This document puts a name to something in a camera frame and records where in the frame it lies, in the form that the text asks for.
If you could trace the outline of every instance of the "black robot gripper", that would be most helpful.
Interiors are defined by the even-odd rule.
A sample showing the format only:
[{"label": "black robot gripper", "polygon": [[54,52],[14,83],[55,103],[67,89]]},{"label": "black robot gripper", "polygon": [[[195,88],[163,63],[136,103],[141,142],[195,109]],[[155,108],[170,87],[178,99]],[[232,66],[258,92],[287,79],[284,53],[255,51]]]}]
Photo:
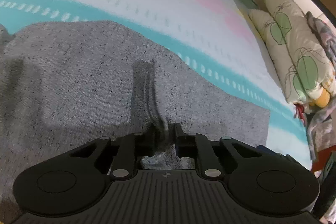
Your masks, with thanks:
[{"label": "black robot gripper", "polygon": [[177,156],[194,158],[195,169],[141,169],[155,152],[153,125],[101,137],[23,171],[13,223],[318,223],[319,182],[291,157],[185,134],[178,123],[173,131]]}]

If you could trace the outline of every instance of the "crumpled blanket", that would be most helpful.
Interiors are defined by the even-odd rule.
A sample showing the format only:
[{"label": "crumpled blanket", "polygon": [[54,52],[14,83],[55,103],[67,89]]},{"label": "crumpled blanket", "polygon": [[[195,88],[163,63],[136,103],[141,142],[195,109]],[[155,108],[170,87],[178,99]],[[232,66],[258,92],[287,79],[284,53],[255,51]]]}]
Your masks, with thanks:
[{"label": "crumpled blanket", "polygon": [[[317,39],[319,40],[321,46],[325,50],[325,53],[330,60],[330,62],[333,64],[334,68],[336,69],[336,36],[332,32],[332,30],[329,28],[329,26],[324,23],[319,18],[313,17],[311,12],[307,12],[306,18],[308,21],[308,24],[314,34],[316,35]],[[308,138],[308,145],[310,149],[310,157],[312,160],[316,160],[316,143],[314,141],[315,134],[314,130],[316,130],[316,127],[320,125],[322,122],[324,122],[329,115],[334,111],[336,108],[336,96],[333,97],[328,105],[324,107],[323,109],[319,110],[315,113],[313,118],[311,119],[311,122],[307,128],[307,138]]]},{"label": "crumpled blanket", "polygon": [[12,194],[20,172],[101,136],[115,139],[153,123],[162,146],[142,163],[181,169],[185,161],[169,142],[175,122],[186,133],[231,136],[253,146],[265,144],[268,133],[269,110],[225,93],[175,53],[111,21],[20,30],[0,52],[0,94],[5,224],[20,213]]}]

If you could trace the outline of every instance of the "red surface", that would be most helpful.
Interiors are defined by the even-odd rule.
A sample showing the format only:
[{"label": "red surface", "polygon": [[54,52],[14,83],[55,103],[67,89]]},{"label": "red surface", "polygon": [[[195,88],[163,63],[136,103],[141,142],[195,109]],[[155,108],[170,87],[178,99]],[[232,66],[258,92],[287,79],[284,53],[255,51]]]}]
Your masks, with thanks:
[{"label": "red surface", "polygon": [[320,151],[318,153],[318,161],[315,161],[313,163],[311,171],[315,172],[315,171],[323,169],[324,166],[326,165],[326,163],[327,163],[327,161],[329,159],[330,153],[332,151],[336,151],[336,145],[334,145],[332,147],[329,147],[329,148],[327,148],[325,150]]}]

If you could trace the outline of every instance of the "crosshair logo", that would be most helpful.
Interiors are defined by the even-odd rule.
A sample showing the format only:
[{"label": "crosshair logo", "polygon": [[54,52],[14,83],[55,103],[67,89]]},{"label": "crosshair logo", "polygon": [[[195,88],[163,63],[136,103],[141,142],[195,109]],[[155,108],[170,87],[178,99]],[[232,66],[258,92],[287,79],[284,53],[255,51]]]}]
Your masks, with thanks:
[{"label": "crosshair logo", "polygon": [[168,177],[171,176],[171,174],[166,172],[166,173],[163,173],[162,176],[165,177],[165,178],[168,178]]}]

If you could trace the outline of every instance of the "bed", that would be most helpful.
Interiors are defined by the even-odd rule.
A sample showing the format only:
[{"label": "bed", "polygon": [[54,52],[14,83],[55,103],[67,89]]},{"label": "bed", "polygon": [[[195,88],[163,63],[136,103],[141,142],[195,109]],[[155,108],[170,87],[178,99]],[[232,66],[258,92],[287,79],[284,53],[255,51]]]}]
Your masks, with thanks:
[{"label": "bed", "polygon": [[310,169],[305,128],[294,119],[264,42],[247,12],[251,0],[0,0],[11,34],[45,21],[112,20],[176,53],[224,92],[270,110],[266,146]]}]

